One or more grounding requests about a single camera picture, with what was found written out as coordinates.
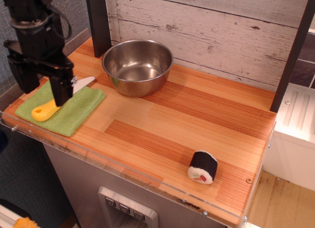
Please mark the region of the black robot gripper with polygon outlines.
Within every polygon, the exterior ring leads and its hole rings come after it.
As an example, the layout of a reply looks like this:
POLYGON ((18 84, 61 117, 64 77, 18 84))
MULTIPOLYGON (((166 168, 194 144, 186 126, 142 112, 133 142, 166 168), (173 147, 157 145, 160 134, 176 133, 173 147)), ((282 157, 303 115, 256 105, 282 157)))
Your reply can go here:
POLYGON ((29 94, 39 86, 38 75, 50 78, 57 107, 73 96, 73 63, 63 53, 65 37, 60 23, 34 29, 16 29, 17 40, 4 42, 8 62, 20 89, 29 94))

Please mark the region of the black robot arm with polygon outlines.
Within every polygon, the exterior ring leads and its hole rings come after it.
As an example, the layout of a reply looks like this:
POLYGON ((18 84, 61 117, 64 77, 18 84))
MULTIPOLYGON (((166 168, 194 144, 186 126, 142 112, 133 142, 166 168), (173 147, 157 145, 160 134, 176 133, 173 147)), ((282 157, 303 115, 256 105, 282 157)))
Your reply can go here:
POLYGON ((65 16, 52 6, 53 0, 3 0, 10 13, 10 25, 18 39, 7 40, 10 69, 21 90, 28 94, 39 86, 39 76, 50 80, 56 106, 73 96, 73 63, 63 53, 65 40, 61 19, 65 16))

